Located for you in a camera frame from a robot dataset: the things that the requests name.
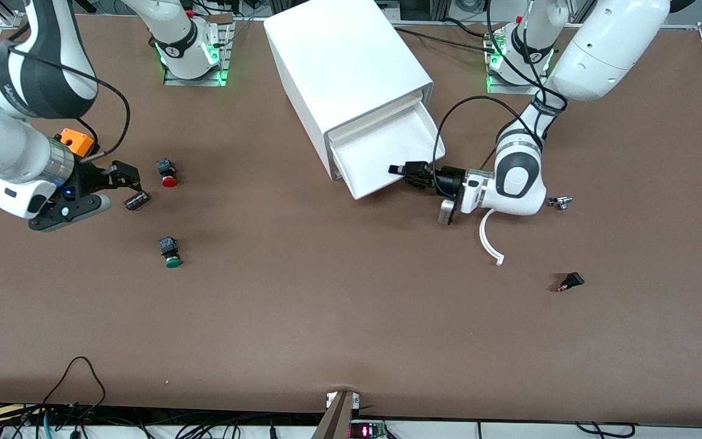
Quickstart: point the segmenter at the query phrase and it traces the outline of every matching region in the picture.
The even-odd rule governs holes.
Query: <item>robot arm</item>
[[[122,0],[154,37],[161,61],[178,78],[201,77],[218,64],[218,25],[189,18],[179,0]]]
[[[557,66],[531,102],[500,130],[496,139],[495,172],[468,170],[461,185],[441,184],[449,199],[441,205],[439,219],[450,223],[456,209],[471,213],[477,207],[495,209],[512,215],[534,215],[546,197],[541,171],[541,146],[551,123],[562,113],[566,100],[591,101],[611,91],[649,47],[668,15],[668,0],[601,0],[563,52]],[[532,75],[543,70],[548,53],[567,20],[564,0],[534,0],[521,23],[504,28],[502,52],[521,73]],[[493,66],[506,80],[526,84],[506,63]],[[437,171],[440,176],[448,167]],[[406,176],[404,170],[429,175],[426,162],[390,172]]]
[[[31,0],[31,35],[20,44],[0,44],[0,112],[14,118],[74,119],[94,105],[97,84],[68,70],[17,55],[73,67],[94,76],[68,0]]]
[[[649,47],[668,15],[668,6],[668,0],[601,0],[565,49],[544,88],[556,91],[567,100],[602,98],[625,77]],[[562,7],[557,3],[552,9],[561,10]],[[554,15],[557,14],[547,12],[541,17],[541,21],[548,22],[546,27],[551,26],[548,17]],[[519,27],[528,25],[537,29],[539,22],[524,20],[517,25],[514,34]],[[527,62],[517,53],[515,51],[513,58]],[[543,145],[551,123],[562,113],[561,108],[562,98],[548,91],[539,91],[521,113],[522,122],[514,120],[501,130],[497,138],[495,178],[491,184],[494,189],[481,200],[481,207],[513,215],[532,215],[541,208],[546,187],[539,146]]]
[[[94,192],[140,190],[137,168],[116,161],[108,169],[95,167],[29,123],[34,117],[76,119],[94,105],[98,86],[71,1],[25,0],[30,37],[0,44],[0,208],[30,220],[34,230],[106,211],[108,198]],[[190,19],[176,0],[125,1],[147,23],[176,77],[200,77],[218,63],[209,43],[214,25]]]

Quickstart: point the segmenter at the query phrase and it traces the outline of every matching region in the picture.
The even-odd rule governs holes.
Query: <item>red push button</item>
[[[167,175],[167,177],[161,178],[161,185],[164,187],[175,187],[178,184],[178,180],[175,177]]]

